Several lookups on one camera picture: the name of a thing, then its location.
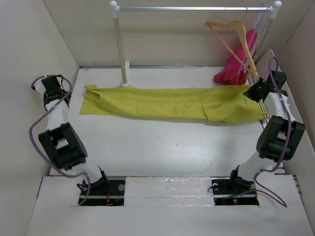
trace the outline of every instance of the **white pole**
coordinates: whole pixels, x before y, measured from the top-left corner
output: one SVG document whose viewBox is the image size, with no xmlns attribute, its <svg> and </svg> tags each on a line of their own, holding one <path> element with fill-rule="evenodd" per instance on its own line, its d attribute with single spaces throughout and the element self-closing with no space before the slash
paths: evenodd
<svg viewBox="0 0 315 236">
<path fill-rule="evenodd" d="M 126 75 L 126 67 L 125 67 L 125 58 L 123 53 L 123 45 L 122 45 L 122 39 L 120 38 L 120 29 L 119 29 L 119 23 L 118 23 L 118 12 L 119 12 L 119 6 L 117 5 L 117 2 L 111 1 L 109 3 L 111 10 L 112 10 L 112 16 L 114 20 L 114 27 L 115 27 L 115 34 L 116 34 L 116 41 L 117 41 L 117 47 L 118 47 L 118 54 L 119 54 L 119 61 L 120 61 L 120 67 L 122 70 L 122 86 L 128 86 L 129 81 L 127 79 Z"/>
</svg>

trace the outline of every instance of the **pink cloth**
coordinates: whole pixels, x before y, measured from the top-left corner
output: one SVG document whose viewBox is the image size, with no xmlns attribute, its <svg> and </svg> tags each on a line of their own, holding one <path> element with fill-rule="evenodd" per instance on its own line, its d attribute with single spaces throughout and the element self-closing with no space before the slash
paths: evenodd
<svg viewBox="0 0 315 236">
<path fill-rule="evenodd" d="M 249 46 L 250 51 L 252 50 L 255 42 L 257 40 L 257 32 L 254 29 L 251 29 L 246 34 L 247 45 Z M 242 44 L 239 44 L 234 53 L 239 57 L 240 60 L 245 64 L 247 61 L 246 54 L 242 47 Z M 243 66 L 231 55 L 228 60 L 225 68 L 214 76 L 214 82 L 216 83 L 226 83 L 229 85 L 242 85 L 246 82 L 245 69 Z"/>
</svg>

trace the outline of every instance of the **white wall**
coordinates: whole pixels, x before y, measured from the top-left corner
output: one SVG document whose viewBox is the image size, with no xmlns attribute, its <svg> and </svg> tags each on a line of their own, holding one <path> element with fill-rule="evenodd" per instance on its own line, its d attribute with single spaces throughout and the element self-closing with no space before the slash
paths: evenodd
<svg viewBox="0 0 315 236">
<path fill-rule="evenodd" d="M 315 147 L 315 4 L 277 55 L 281 70 L 286 73 L 287 83 Z M 315 231 L 315 157 L 307 145 L 310 140 L 303 136 L 294 158 L 286 163 L 286 170 L 297 175 L 302 199 L 313 231 Z"/>
<path fill-rule="evenodd" d="M 0 0 L 0 175 L 37 175 L 47 166 L 32 147 L 28 129 L 44 114 L 30 89 L 43 74 L 74 82 L 78 65 L 41 0 Z M 35 133 L 43 131 L 45 124 Z"/>
<path fill-rule="evenodd" d="M 118 65 L 110 0 L 43 0 L 79 65 Z M 282 0 L 264 48 L 285 44 L 314 0 Z M 121 6 L 261 6 L 274 0 L 117 0 Z M 229 52 L 204 25 L 207 20 L 243 20 L 253 27 L 255 13 L 121 13 L 125 58 L 133 65 L 224 65 Z M 224 39 L 236 47 L 235 32 Z"/>
</svg>

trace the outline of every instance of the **screw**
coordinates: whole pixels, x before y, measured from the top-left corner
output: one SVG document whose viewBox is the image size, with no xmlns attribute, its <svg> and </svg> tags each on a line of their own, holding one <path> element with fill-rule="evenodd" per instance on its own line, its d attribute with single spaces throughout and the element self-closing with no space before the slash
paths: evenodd
<svg viewBox="0 0 315 236">
<path fill-rule="evenodd" d="M 213 190 L 217 191 L 219 190 L 219 185 L 217 183 L 212 184 Z"/>
<path fill-rule="evenodd" d="M 118 190 L 119 190 L 119 191 L 124 191 L 124 190 L 125 190 L 125 185 L 120 184 L 120 185 L 118 186 Z"/>
</svg>

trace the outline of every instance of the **white pole cap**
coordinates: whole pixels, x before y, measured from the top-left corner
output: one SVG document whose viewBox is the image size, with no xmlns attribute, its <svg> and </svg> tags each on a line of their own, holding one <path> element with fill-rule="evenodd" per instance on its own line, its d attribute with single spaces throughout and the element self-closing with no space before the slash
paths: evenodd
<svg viewBox="0 0 315 236">
<path fill-rule="evenodd" d="M 272 8 L 271 8 L 271 14 L 269 19 L 275 19 L 280 7 L 282 6 L 282 2 L 281 1 L 275 1 L 274 4 L 272 4 Z"/>
<path fill-rule="evenodd" d="M 118 18 L 119 6 L 117 5 L 116 1 L 110 1 L 109 3 L 110 8 L 112 10 L 113 18 Z"/>
</svg>

